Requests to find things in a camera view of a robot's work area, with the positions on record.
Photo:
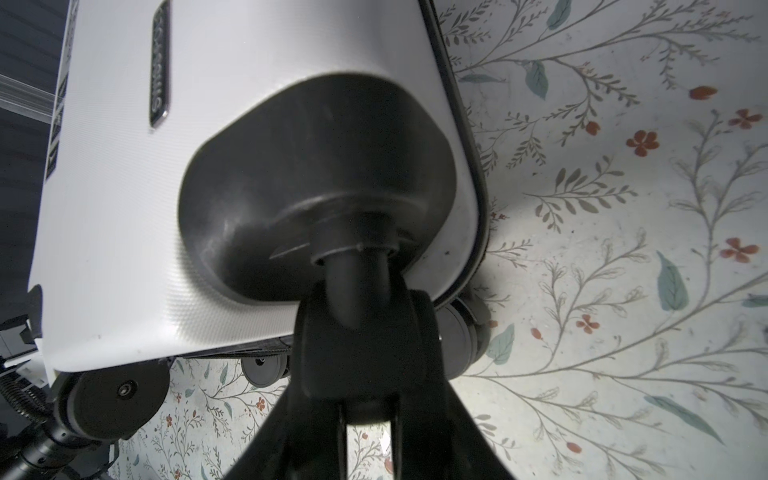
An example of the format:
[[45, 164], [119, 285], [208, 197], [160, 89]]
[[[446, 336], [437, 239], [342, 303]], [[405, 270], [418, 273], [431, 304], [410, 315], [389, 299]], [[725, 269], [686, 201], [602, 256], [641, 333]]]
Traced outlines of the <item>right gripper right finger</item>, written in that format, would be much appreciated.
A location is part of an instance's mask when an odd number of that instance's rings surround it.
[[391, 427], [396, 479], [514, 477], [446, 381], [400, 395]]

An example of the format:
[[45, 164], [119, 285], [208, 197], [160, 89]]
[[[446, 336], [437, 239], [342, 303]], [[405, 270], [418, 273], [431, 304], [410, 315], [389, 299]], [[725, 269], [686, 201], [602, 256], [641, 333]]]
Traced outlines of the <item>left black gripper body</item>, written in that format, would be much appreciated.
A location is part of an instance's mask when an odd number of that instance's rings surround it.
[[1, 477], [3, 479], [82, 479], [72, 467], [79, 457], [104, 448], [107, 462], [89, 474], [89, 479], [107, 479], [110, 468], [120, 458], [119, 443], [87, 439], [77, 434], [64, 419], [64, 406], [56, 399], [42, 397], [41, 388], [31, 384], [23, 389], [18, 381], [26, 362], [1, 368], [1, 397], [30, 421], [20, 433], [1, 440]]

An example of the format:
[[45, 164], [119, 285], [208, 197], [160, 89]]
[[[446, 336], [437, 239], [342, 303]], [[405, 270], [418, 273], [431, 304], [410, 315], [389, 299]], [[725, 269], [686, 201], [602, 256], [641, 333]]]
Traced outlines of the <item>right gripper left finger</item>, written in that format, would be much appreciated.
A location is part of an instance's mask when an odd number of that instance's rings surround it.
[[346, 425], [340, 372], [299, 372], [227, 479], [345, 479]]

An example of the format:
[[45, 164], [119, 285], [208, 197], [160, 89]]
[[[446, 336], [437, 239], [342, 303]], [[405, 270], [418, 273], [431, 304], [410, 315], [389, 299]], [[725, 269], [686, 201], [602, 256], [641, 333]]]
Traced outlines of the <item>black hard-shell suitcase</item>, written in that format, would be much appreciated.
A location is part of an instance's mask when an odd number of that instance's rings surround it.
[[485, 186], [430, 1], [73, 1], [29, 281], [76, 435], [158, 410], [166, 357], [294, 352], [291, 430], [443, 435], [435, 311]]

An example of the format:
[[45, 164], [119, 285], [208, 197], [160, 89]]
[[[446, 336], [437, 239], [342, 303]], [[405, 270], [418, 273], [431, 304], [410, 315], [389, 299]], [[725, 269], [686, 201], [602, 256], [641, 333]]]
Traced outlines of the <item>floral table cloth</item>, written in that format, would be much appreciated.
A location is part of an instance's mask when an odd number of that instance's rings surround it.
[[520, 479], [767, 475], [767, 5], [440, 1], [490, 197], [455, 381]]

